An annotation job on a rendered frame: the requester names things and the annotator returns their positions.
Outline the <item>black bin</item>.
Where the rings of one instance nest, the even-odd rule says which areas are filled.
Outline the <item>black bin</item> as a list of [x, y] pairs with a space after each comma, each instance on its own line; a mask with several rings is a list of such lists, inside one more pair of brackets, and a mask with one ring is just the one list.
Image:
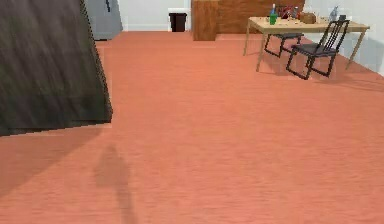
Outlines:
[[173, 32], [184, 32], [187, 19], [186, 13], [170, 13], [171, 30]]

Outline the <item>brown wooden cabinet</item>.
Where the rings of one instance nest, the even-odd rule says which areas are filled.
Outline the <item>brown wooden cabinet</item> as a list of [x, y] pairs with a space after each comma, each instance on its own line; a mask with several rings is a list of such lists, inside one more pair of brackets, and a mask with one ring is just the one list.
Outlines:
[[272, 5], [298, 6], [305, 0], [191, 0], [194, 41], [214, 41], [218, 34], [245, 34], [249, 17], [266, 17]]

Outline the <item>black chair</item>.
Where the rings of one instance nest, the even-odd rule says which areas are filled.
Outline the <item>black chair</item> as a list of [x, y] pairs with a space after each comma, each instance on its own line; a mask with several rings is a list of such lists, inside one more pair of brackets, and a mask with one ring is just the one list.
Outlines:
[[[270, 51], [270, 50], [268, 49], [268, 44], [269, 44], [270, 38], [271, 38], [272, 36], [274, 36], [274, 37], [276, 37], [276, 38], [278, 38], [278, 39], [281, 40], [280, 47], [279, 47], [279, 52], [278, 52], [278, 53], [272, 52], [272, 51]], [[264, 51], [267, 52], [267, 53], [269, 53], [269, 54], [271, 54], [271, 55], [274, 55], [274, 56], [276, 56], [276, 57], [281, 57], [281, 54], [282, 54], [283, 51], [288, 52], [288, 53], [291, 52], [290, 49], [288, 49], [288, 48], [285, 47], [285, 42], [286, 42], [287, 40], [296, 39], [296, 40], [297, 40], [297, 43], [300, 44], [300, 43], [301, 43], [301, 39], [302, 39], [303, 36], [304, 36], [303, 33], [284, 33], [284, 34], [274, 34], [274, 35], [269, 34], [269, 35], [267, 36], [267, 40], [266, 40], [266, 43], [265, 43], [265, 45], [264, 45]]]
[[[286, 70], [295, 76], [308, 80], [312, 71], [329, 77], [333, 68], [333, 64], [337, 54], [339, 53], [340, 46], [345, 38], [347, 29], [349, 27], [349, 20], [337, 20], [331, 21], [321, 40], [317, 44], [296, 44], [292, 46], [292, 51], [286, 65]], [[291, 69], [291, 63], [293, 57], [298, 53], [307, 57], [305, 67], [307, 68], [307, 73], [301, 75], [299, 72]], [[318, 58], [330, 58], [328, 70], [326, 72], [314, 68], [315, 60]]]

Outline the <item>green bottle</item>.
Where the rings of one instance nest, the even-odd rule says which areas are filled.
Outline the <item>green bottle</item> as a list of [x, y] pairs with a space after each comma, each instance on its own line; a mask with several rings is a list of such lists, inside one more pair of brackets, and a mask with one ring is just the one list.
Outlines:
[[271, 25], [274, 25], [276, 23], [277, 17], [278, 17], [278, 14], [276, 13], [276, 5], [273, 4], [270, 15], [269, 15], [269, 23]]

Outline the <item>grey fridge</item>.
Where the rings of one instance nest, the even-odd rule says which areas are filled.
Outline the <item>grey fridge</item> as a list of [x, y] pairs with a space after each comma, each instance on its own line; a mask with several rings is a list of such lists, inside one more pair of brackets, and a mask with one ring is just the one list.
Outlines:
[[85, 0], [90, 26], [95, 40], [111, 40], [122, 30], [118, 0], [109, 0], [111, 11], [107, 11], [105, 0]]

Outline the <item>light wooden table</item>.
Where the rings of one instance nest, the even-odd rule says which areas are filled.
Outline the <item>light wooden table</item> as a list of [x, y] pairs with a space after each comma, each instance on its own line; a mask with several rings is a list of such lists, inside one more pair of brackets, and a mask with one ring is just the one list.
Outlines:
[[[243, 55], [247, 54], [248, 40], [250, 34], [250, 28], [253, 27], [257, 31], [262, 33], [261, 44], [258, 53], [258, 58], [256, 61], [256, 71], [259, 71], [260, 64], [263, 58], [264, 47], [266, 39], [269, 34], [282, 34], [282, 33], [322, 33], [326, 30], [326, 23], [315, 23], [315, 24], [305, 24], [299, 20], [287, 20], [287, 19], [278, 19], [275, 25], [271, 25], [266, 17], [249, 17], [247, 19], [246, 26], [246, 39], [243, 50]], [[353, 49], [353, 52], [349, 58], [349, 61], [346, 65], [346, 68], [349, 68], [351, 63], [354, 61], [354, 58], [358, 52], [358, 49], [362, 43], [362, 40], [366, 32], [370, 29], [368, 25], [359, 24], [351, 21], [347, 32], [359, 32], [360, 36], [358, 41]]]

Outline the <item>dark red bowl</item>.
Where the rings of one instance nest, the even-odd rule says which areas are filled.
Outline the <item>dark red bowl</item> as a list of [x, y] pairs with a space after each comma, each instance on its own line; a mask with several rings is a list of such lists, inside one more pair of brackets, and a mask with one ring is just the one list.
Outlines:
[[281, 6], [279, 9], [279, 17], [281, 19], [288, 19], [292, 14], [292, 6]]

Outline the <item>brown bread loaf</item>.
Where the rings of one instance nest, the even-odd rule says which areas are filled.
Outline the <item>brown bread loaf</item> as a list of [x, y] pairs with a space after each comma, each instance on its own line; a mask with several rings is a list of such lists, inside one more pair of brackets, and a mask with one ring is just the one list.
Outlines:
[[300, 21], [305, 24], [315, 24], [316, 23], [316, 16], [314, 13], [306, 13], [301, 12], [300, 13]]

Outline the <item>dark grey cupboard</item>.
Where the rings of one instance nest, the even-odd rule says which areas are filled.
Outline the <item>dark grey cupboard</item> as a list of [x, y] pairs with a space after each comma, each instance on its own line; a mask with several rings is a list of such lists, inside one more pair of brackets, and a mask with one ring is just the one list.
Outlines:
[[0, 136], [112, 114], [84, 0], [0, 0]]

